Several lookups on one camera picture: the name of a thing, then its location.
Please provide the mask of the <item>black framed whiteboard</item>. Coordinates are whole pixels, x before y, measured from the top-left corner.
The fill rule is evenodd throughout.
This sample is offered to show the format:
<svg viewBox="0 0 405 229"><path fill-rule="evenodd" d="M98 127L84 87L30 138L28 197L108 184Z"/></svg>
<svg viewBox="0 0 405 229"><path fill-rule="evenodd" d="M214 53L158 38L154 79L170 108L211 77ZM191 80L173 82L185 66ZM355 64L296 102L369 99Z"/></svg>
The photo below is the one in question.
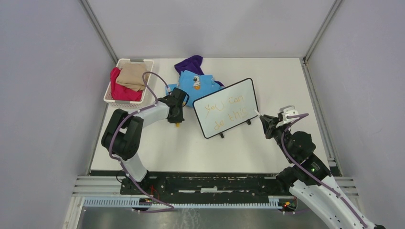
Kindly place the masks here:
<svg viewBox="0 0 405 229"><path fill-rule="evenodd" d="M251 124L259 111L254 83L251 78L243 79L217 92L193 102L198 123L204 138L223 136L243 123Z"/></svg>

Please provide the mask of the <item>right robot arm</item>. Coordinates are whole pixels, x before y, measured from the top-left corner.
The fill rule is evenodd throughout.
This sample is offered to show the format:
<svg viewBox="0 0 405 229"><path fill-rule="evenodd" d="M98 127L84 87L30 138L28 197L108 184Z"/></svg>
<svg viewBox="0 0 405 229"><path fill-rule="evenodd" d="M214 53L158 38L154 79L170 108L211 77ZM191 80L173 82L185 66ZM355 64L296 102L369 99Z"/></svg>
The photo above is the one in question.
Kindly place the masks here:
<svg viewBox="0 0 405 229"><path fill-rule="evenodd" d="M330 229L383 229L371 222L349 200L328 167L314 154L311 134L291 132L291 127L307 114L287 116L260 115L264 134L274 139L292 165L276 176L276 189L292 194L313 211Z"/></svg>

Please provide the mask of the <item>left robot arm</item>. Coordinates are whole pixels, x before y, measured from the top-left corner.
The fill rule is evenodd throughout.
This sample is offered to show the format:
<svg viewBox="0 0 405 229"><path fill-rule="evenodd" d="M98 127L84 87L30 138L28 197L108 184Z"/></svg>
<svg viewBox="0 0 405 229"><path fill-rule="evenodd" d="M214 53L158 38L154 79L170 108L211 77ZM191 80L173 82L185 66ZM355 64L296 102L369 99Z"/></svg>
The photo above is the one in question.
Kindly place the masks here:
<svg viewBox="0 0 405 229"><path fill-rule="evenodd" d="M145 178L148 170L137 154L143 128L165 119L170 124L183 122L183 107L189 98L185 91L174 88L152 105L131 113L122 109L113 112L102 136L101 145L108 150L111 159L120 163L126 176L132 181L131 187L138 194L145 194L150 188L150 181Z"/></svg>

